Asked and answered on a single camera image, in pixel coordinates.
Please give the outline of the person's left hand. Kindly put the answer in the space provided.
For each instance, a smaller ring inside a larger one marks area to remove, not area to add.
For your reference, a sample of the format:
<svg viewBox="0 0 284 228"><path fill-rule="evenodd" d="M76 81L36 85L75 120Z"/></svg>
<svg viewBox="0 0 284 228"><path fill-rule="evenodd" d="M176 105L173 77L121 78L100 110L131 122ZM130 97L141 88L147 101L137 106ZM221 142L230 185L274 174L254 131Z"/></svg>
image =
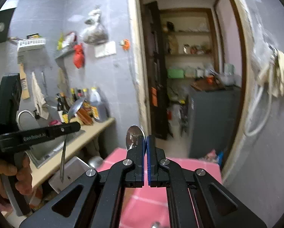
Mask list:
<svg viewBox="0 0 284 228"><path fill-rule="evenodd" d="M17 182L15 183L16 190L22 195L28 196L32 193L32 174L30 167L30 158L25 153L22 161L22 168L18 171L16 166L7 164L5 161L0 161L0 176L15 176ZM0 196L7 199L7 194L4 189L0 177Z"/></svg>

